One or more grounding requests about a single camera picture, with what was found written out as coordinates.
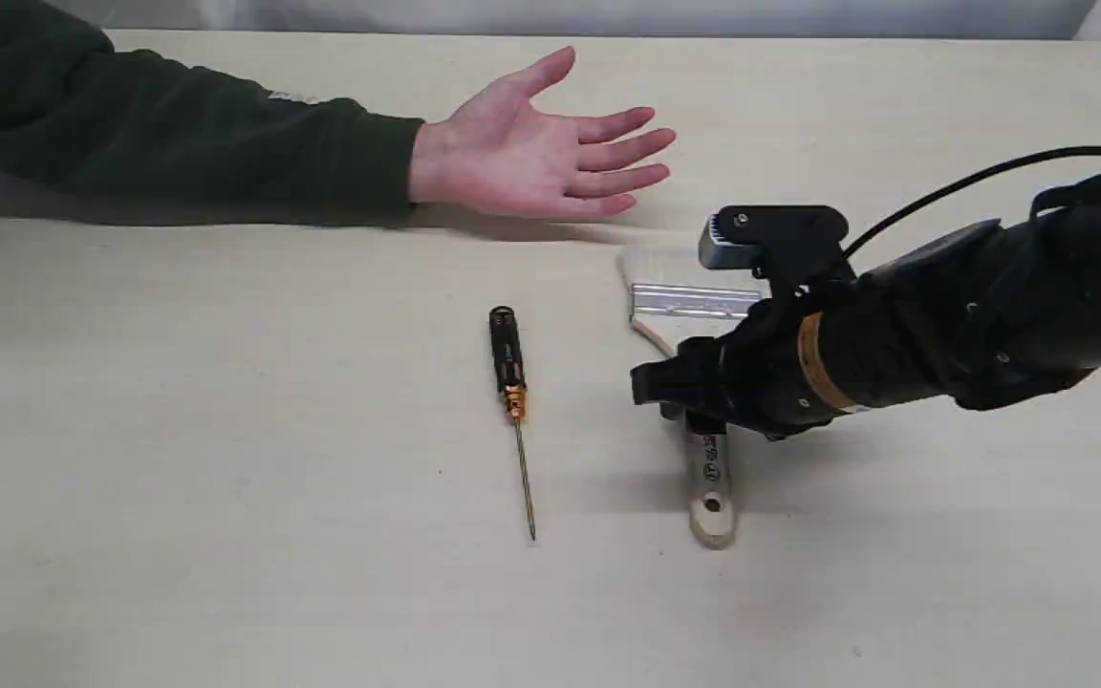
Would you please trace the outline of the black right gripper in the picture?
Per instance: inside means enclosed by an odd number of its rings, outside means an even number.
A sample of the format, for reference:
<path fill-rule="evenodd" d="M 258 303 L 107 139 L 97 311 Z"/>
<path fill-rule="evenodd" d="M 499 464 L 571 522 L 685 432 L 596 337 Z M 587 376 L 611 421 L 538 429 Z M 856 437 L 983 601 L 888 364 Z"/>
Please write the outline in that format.
<path fill-rule="evenodd" d="M 859 411 L 839 386 L 840 362 L 824 353 L 824 325 L 859 314 L 859 297 L 772 297 L 756 302 L 734 331 L 687 341 L 685 361 L 654 361 L 630 371 L 636 405 L 685 434 L 724 436 L 729 425 L 770 440 L 803 434 Z"/>

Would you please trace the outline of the dark green sleeved forearm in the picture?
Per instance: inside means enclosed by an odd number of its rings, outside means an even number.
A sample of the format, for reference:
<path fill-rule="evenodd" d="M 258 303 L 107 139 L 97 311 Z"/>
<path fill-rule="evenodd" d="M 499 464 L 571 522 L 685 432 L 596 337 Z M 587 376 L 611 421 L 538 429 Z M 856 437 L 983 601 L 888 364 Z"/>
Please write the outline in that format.
<path fill-rule="evenodd" d="M 0 173 L 92 199 L 394 215 L 419 118 L 306 101 L 152 51 L 44 1 L 0 1 Z"/>

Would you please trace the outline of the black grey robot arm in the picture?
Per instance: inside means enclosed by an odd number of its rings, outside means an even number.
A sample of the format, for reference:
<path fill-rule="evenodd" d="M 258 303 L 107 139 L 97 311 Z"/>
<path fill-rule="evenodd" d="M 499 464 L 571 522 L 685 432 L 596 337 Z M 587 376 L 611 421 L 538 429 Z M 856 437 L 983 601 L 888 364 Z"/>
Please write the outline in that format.
<path fill-rule="evenodd" d="M 759 432 L 808 432 L 922 398 L 1000 409 L 1101 369 L 1101 174 L 1039 193 L 1025 222 L 970 223 L 857 274 L 844 215 L 730 205 L 705 269 L 768 283 L 734 330 L 631 371 L 637 404 Z"/>

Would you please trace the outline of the bare open human hand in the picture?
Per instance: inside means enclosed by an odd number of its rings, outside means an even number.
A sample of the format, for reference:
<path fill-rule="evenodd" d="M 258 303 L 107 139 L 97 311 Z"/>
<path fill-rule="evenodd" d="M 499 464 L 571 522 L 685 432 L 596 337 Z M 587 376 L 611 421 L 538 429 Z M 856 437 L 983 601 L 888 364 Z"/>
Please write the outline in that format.
<path fill-rule="evenodd" d="M 445 120 L 419 127 L 412 145 L 412 204 L 530 221 L 606 221 L 637 204 L 637 192 L 667 181 L 657 156 L 677 131 L 656 129 L 655 110 L 550 114 L 534 100 L 573 72 L 565 45 L 502 75 Z"/>

